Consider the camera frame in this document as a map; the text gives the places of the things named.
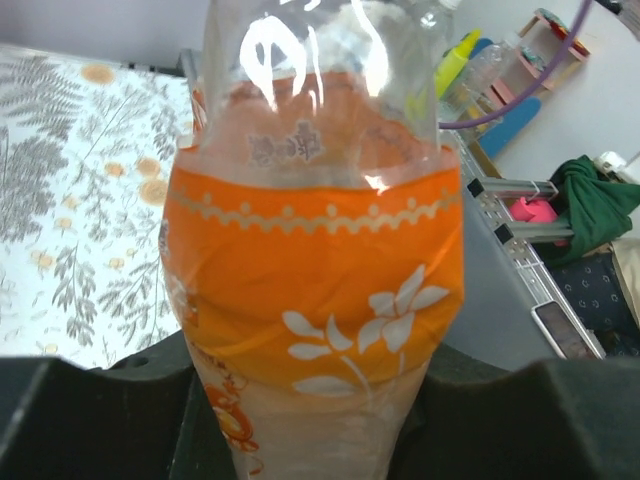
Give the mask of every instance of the white phone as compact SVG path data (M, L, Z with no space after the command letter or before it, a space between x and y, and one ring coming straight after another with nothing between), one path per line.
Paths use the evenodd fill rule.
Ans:
M558 302L538 305L531 310L551 347L562 358L598 358L591 346L582 338Z

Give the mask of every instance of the floral tablecloth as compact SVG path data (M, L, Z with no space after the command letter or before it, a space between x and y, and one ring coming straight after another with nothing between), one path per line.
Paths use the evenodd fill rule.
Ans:
M0 355L108 367L178 329L157 238L186 80L0 46Z

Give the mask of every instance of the purple cable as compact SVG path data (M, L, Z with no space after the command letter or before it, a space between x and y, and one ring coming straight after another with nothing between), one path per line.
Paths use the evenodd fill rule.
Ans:
M442 130L460 130L463 128L473 128L478 125L482 125L483 123L489 123L497 118L502 117L503 115L509 113L515 107L520 105L523 101L533 95L536 90L542 85L553 73L553 71L562 63L567 54L569 53L569 49L573 45L573 41L578 36L578 32L584 25L584 22L587 18L587 14L589 13L589 8L594 2L592 0L583 0L582 5L580 6L580 10L576 15L575 20L573 21L573 26L571 27L571 32L567 35L567 38L564 39L562 43L562 47L560 47L560 51L553 57L553 60L549 63L547 68L545 68L544 72L540 74L540 77L536 79L524 92L518 95L513 99L512 102L506 104L504 107L496 110L495 112L491 112L490 114L481 117L475 118L473 120L467 120L465 122L453 122L453 123L441 123L440 128Z

